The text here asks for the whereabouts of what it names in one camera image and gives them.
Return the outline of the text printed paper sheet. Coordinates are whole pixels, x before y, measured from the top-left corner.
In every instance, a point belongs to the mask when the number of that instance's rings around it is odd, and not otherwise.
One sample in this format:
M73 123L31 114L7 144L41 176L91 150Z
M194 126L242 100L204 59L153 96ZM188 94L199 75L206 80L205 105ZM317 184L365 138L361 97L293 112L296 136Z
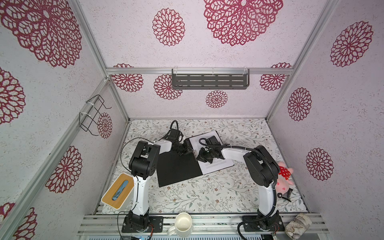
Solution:
M218 138L218 140L223 144L223 142L222 142L222 140L221 140L221 138L220 138L220 136L219 136L217 131L212 131L212 132L209 132L209 133L193 136L193 137L190 137L190 138L188 138L186 140L186 142L189 143L191 145L191 148L194 150L195 158L197 157L200 148L203 147L203 145L201 145L199 143L199 138L211 137L211 136L216 136ZM224 159L224 160L222 160L222 159L213 159L213 163L212 164L210 164L210 163L203 163L203 162L200 162L200 161L197 161L197 163L198 163L198 165L199 165L203 175L206 175L206 174L209 174L209 173L213 173L213 172L216 172L216 171L220 171L220 170L223 170L223 169L226 169L226 168L234 166L233 160L230 160L230 159Z

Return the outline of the red black file folder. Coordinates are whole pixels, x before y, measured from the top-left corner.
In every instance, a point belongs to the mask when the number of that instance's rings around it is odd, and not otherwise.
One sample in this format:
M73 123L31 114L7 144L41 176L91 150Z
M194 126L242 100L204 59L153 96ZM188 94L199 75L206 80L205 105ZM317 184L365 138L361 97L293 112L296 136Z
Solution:
M162 153L157 165L159 187L170 186L185 180L202 176L202 171L192 154L179 156L174 151Z

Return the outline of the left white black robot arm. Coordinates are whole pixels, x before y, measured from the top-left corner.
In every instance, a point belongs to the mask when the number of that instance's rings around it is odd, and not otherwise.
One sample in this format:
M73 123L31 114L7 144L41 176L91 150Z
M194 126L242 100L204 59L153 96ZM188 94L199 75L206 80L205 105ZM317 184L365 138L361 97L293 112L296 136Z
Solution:
M150 223L149 215L149 186L148 181L157 169L159 156L163 153L175 152L178 156L195 155L195 151L182 143L183 133L179 130L178 121L172 121L168 132L158 141L151 142L143 137L136 137L128 142L138 140L129 166L125 169L134 179L134 202L127 212L123 226L129 230L144 232L149 227L154 231L155 227Z

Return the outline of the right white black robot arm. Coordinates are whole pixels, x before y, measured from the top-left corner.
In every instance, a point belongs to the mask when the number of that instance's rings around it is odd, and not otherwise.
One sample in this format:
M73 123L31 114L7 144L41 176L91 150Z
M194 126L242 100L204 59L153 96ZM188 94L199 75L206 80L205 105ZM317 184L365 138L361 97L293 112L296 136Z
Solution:
M277 209L277 191L278 174L280 167L271 157L263 146L256 148L246 148L241 146L221 145L215 137L200 138L199 144L203 146L198 155L199 158L208 160L230 159L240 162L244 160L249 170L252 180L258 186L259 208L258 215L252 220L243 220L237 226L239 236L245 240L246 237L241 233L241 226L256 224L262 231L270 230L275 221L279 219Z

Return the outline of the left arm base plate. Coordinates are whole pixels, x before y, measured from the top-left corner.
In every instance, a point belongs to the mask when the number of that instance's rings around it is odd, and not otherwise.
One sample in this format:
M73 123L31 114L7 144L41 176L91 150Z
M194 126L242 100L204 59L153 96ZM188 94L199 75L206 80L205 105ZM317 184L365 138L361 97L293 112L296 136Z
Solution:
M122 233L161 233L163 217L127 215L124 218Z

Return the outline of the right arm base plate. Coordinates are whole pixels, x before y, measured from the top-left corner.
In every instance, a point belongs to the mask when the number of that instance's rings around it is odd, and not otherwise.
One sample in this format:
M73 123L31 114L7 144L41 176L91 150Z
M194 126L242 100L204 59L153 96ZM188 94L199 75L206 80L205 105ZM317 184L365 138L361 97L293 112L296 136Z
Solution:
M247 222L244 224L245 232L284 232L285 226L282 218L275 214L272 217L256 222L259 216L243 216L242 221Z

